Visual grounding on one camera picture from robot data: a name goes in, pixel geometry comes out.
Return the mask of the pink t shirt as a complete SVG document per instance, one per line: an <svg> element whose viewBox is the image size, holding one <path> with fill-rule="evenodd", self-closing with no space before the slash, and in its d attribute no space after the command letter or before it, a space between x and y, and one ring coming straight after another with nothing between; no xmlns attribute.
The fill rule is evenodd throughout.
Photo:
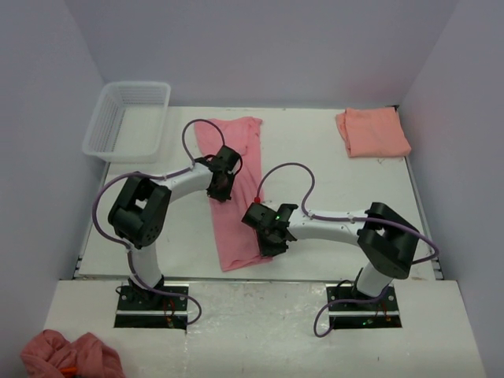
<svg viewBox="0 0 504 378"><path fill-rule="evenodd" d="M213 128L205 122L195 125L198 148L203 155L216 153L226 145L239 153L243 168L236 176L231 199L226 202L209 201L217 253L221 270L229 272L252 265L269 263L271 258L260 255L257 236L242 222L243 215L254 201L261 172L261 126L263 120L242 117L235 120L217 120Z"/></svg>

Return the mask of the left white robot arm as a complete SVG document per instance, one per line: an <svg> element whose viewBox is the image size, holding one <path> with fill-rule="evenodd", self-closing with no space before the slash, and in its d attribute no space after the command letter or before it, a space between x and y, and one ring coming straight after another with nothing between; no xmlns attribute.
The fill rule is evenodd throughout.
<svg viewBox="0 0 504 378"><path fill-rule="evenodd" d="M138 286L135 299L144 308L156 309L164 298L156 240L170 203L198 191L205 191L218 202L230 200L242 166L240 154L222 146L217 154L199 157L178 172L160 176L134 172L126 179L109 211L108 222L119 240L126 243L130 281Z"/></svg>

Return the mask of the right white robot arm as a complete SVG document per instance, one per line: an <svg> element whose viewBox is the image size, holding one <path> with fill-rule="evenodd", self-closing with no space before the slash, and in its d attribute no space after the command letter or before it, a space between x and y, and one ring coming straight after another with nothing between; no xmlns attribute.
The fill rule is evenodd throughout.
<svg viewBox="0 0 504 378"><path fill-rule="evenodd" d="M253 203L242 222L255 231L262 257L283 254L289 242L305 239L360 247L368 264L358 273L351 290L352 302L359 309L376 304L393 280L410 276L419 241L418 230L381 202L356 213L325 215L308 215L295 204L284 203L272 209Z"/></svg>

